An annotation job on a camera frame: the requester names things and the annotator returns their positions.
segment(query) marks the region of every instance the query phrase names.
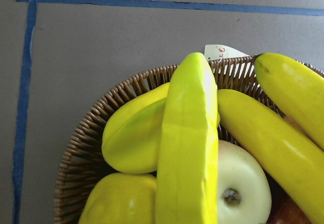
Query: yellow apple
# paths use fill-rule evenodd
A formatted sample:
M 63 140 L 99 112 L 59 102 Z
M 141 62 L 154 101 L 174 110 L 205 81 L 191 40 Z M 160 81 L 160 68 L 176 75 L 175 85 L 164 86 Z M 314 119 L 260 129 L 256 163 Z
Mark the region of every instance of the yellow apple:
M 91 191 L 79 224 L 154 224 L 156 178 L 112 173 Z
M 271 192 L 266 175 L 243 148 L 219 140 L 218 224 L 266 223 L 271 211 Z

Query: brown woven basket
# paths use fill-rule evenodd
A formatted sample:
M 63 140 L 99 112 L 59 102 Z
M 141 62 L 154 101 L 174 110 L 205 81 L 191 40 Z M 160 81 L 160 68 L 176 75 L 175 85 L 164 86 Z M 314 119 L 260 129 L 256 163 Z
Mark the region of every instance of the brown woven basket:
M 230 88 L 259 100 L 283 116 L 259 87 L 251 57 L 209 61 L 218 89 Z M 322 77 L 323 72 L 305 64 Z M 102 133 L 107 120 L 123 104 L 157 86 L 169 82 L 178 65 L 156 67 L 130 77 L 105 93 L 80 121 L 63 154 L 54 197 L 54 223 L 77 223 L 90 191 L 104 176 L 116 172 L 101 154 Z M 236 140 L 221 126 L 219 139 Z

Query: apple stem cavity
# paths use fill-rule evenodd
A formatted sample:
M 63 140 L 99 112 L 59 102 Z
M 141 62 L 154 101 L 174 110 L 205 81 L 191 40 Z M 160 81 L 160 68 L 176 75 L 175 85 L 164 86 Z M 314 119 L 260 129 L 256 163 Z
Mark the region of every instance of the apple stem cavity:
M 225 203 L 230 206 L 238 205 L 241 200 L 241 194 L 235 189 L 227 189 L 224 191 L 223 199 Z

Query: blue tape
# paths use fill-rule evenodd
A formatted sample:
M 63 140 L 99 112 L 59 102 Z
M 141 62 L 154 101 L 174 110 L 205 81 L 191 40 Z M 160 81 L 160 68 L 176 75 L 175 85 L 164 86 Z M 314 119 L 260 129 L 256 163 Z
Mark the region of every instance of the blue tape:
M 27 25 L 25 31 L 23 58 L 20 75 L 19 99 L 17 107 L 16 135 L 13 153 L 12 181 L 14 185 L 13 224 L 19 223 L 21 206 L 22 180 L 24 173 L 24 155 L 27 129 L 27 113 L 29 101 L 29 83 L 31 75 L 31 46 L 32 35 L 36 24 L 37 0 L 29 2 L 27 11 Z
M 58 4 L 92 4 L 92 5 L 102 5 L 102 6 L 117 6 L 117 7 L 166 8 L 166 9 L 189 9 L 189 10 L 204 10 L 204 11 L 324 16 L 324 10 L 322 9 L 212 4 L 212 3 L 183 3 L 183 2 L 151 1 L 151 0 L 38 0 L 38 2 L 58 3 Z

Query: gray surface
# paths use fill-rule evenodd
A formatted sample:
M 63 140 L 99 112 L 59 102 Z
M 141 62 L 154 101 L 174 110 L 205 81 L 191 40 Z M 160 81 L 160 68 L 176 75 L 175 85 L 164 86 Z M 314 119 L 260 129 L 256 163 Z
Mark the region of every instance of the gray surface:
M 171 0 L 322 8 L 324 0 Z M 12 152 L 28 4 L 0 0 L 0 223 L 12 219 Z M 39 4 L 20 223 L 52 223 L 55 178 L 70 136 L 106 91 L 131 75 L 180 63 L 210 43 L 278 52 L 324 70 L 324 17 Z

